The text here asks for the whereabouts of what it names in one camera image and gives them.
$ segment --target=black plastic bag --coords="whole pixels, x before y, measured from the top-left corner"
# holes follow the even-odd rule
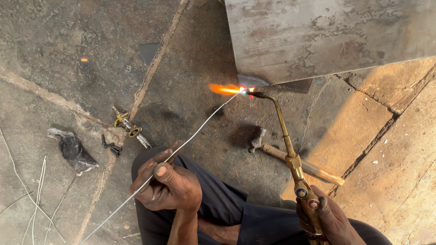
[[[79,139],[73,133],[50,128],[48,129],[48,136],[59,140],[59,150],[62,157],[67,160],[78,176],[99,166],[86,150],[83,149]]]

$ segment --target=right hand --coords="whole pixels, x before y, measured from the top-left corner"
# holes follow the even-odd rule
[[[173,159],[180,150],[168,162],[163,162],[182,144],[183,141],[177,141],[168,150],[158,153],[139,168],[138,177],[130,186],[132,194],[150,176],[154,175],[156,178],[151,180],[149,184],[146,184],[142,188],[143,191],[139,191],[135,195],[135,198],[146,208],[152,211],[183,209],[197,213],[202,197],[200,183],[191,171],[174,165]]]
[[[310,186],[320,200],[320,207],[317,208],[320,217],[321,229],[329,242],[333,245],[366,245],[356,230],[351,226],[347,216],[332,199],[322,192],[318,187]],[[297,215],[300,218],[300,225],[309,234],[314,234],[315,229],[310,223],[309,217],[304,213],[301,200],[297,198]]]

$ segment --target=dirty floor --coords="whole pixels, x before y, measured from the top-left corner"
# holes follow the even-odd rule
[[[130,112],[153,146],[186,140],[227,97],[209,83],[236,83],[224,6],[217,0],[4,0],[0,3],[0,126],[16,171],[52,216],[75,173],[47,129],[74,132],[98,168],[75,179],[46,244],[77,245],[129,196],[130,166],[145,148],[114,128],[113,105]],[[314,176],[348,217],[369,223],[393,244],[431,244],[436,198],[436,58],[315,78],[308,94],[264,87],[285,115],[302,158],[345,178]],[[219,178],[249,192],[249,202],[289,208],[289,169],[247,151],[256,126],[284,150],[272,103],[238,96],[184,150]],[[115,158],[101,145],[122,145]],[[26,194],[0,140],[0,212]],[[25,197],[0,214],[0,244],[23,240],[34,205]],[[36,244],[48,219],[38,212]],[[139,245],[134,201],[87,244]]]

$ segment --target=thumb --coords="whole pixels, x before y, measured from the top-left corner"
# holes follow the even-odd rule
[[[330,206],[327,203],[326,197],[319,197],[320,207],[317,208],[320,220],[324,224],[334,224],[336,222],[336,217],[333,215]]]
[[[154,168],[154,177],[170,189],[178,186],[180,175],[168,163],[160,163]]]

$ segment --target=metal sheet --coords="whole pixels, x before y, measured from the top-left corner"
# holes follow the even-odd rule
[[[226,9],[238,72],[269,84],[436,56],[436,0],[226,0]]]

